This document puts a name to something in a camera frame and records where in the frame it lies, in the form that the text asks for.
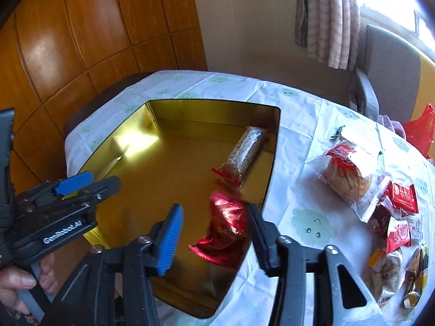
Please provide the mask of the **person left hand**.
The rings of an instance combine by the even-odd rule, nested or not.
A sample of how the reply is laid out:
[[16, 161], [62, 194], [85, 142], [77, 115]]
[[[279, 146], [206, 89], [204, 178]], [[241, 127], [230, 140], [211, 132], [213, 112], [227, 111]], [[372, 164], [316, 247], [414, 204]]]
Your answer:
[[6, 307], [24, 315], [30, 315], [29, 308], [18, 296], [17, 290], [33, 289], [37, 283], [48, 294], [54, 294], [58, 290], [58, 278], [55, 276], [55, 256], [50, 254], [44, 257], [40, 263], [41, 275], [38, 280], [29, 272], [15, 266], [1, 270], [1, 303]]

